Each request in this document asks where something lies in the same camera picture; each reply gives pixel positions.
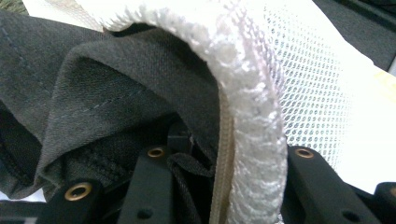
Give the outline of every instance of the brass ring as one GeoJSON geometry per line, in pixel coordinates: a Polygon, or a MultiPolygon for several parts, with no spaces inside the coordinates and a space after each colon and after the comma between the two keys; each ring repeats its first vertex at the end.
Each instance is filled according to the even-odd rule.
{"type": "Polygon", "coordinates": [[[396,198],[396,187],[393,187],[392,189],[390,189],[390,193],[393,195],[393,197],[396,198]]]}
{"type": "Polygon", "coordinates": [[[89,195],[91,193],[91,190],[92,190],[92,185],[90,183],[88,182],[79,183],[71,187],[64,195],[64,198],[70,202],[78,201],[89,195]],[[73,191],[75,191],[76,189],[84,189],[84,191],[81,193],[74,193],[73,191]]]}
{"type": "Polygon", "coordinates": [[[160,158],[160,157],[163,156],[164,154],[165,154],[165,152],[164,152],[163,149],[160,148],[160,147],[155,147],[155,148],[151,149],[151,150],[148,152],[148,155],[149,155],[151,158],[160,158]]]}
{"type": "Polygon", "coordinates": [[[297,154],[297,156],[303,157],[306,159],[311,159],[314,157],[314,153],[312,153],[311,151],[304,149],[304,148],[298,148],[297,150],[295,150],[295,153],[297,154]]]}

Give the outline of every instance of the white mesh fabric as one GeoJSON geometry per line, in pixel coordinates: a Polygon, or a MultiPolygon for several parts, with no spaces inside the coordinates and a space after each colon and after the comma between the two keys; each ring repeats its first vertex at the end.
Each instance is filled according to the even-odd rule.
{"type": "MultiPolygon", "coordinates": [[[[310,0],[267,1],[262,26],[285,73],[278,88],[284,92],[280,102],[288,143],[319,151],[335,168],[351,109],[339,79],[349,76],[341,55],[356,50],[310,0]]],[[[358,52],[355,56],[365,60],[358,52]]]]}

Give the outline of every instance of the zipper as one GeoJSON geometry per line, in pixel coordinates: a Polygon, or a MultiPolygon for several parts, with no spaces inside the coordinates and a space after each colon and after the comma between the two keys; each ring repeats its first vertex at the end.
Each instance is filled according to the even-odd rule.
{"type": "Polygon", "coordinates": [[[233,180],[233,157],[235,153],[233,116],[230,113],[230,105],[222,87],[219,87],[219,112],[219,151],[209,224],[226,222],[233,180]]]}

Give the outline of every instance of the seam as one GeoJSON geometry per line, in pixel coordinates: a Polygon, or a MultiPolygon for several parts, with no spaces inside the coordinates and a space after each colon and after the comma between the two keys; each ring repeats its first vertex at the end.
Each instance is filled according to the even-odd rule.
{"type": "Polygon", "coordinates": [[[131,96],[140,94],[140,93],[142,93],[142,92],[144,92],[144,91],[146,91],[146,90],[147,90],[147,89],[143,89],[143,90],[141,90],[141,91],[134,91],[134,92],[130,92],[130,93],[128,93],[128,94],[124,94],[124,95],[119,96],[119,97],[115,97],[115,98],[112,98],[112,99],[107,99],[107,100],[103,101],[101,104],[94,105],[94,106],[92,106],[92,107],[90,107],[90,108],[87,108],[87,109],[84,109],[84,110],[75,111],[75,112],[73,112],[72,114],[62,115],[62,116],[60,116],[60,117],[54,118],[53,120],[56,121],[56,120],[59,120],[59,119],[74,118],[74,117],[77,117],[77,116],[79,116],[79,115],[81,115],[81,114],[84,114],[84,113],[87,113],[87,112],[90,112],[90,111],[99,109],[99,108],[101,108],[101,107],[103,107],[103,106],[105,106],[105,105],[113,104],[113,103],[115,103],[115,102],[117,102],[117,101],[119,101],[119,100],[122,100],[122,99],[124,99],[124,98],[131,97],[131,96]]]}
{"type": "Polygon", "coordinates": [[[6,29],[3,26],[3,23],[0,22],[0,29],[3,33],[3,35],[5,36],[6,40],[8,41],[8,44],[14,49],[15,53],[17,53],[18,57],[21,60],[22,65],[31,72],[32,77],[35,79],[35,81],[38,83],[38,85],[43,89],[43,91],[48,94],[49,96],[51,96],[50,91],[47,90],[47,88],[44,86],[44,83],[42,82],[42,80],[35,75],[35,72],[33,71],[32,67],[29,65],[29,63],[27,62],[26,59],[24,59],[20,53],[20,51],[18,50],[18,47],[14,44],[14,42],[11,40],[11,38],[9,37],[8,32],[6,31],[6,29]]]}
{"type": "Polygon", "coordinates": [[[71,158],[113,182],[128,173],[127,169],[94,149],[71,155],[71,158]]]}

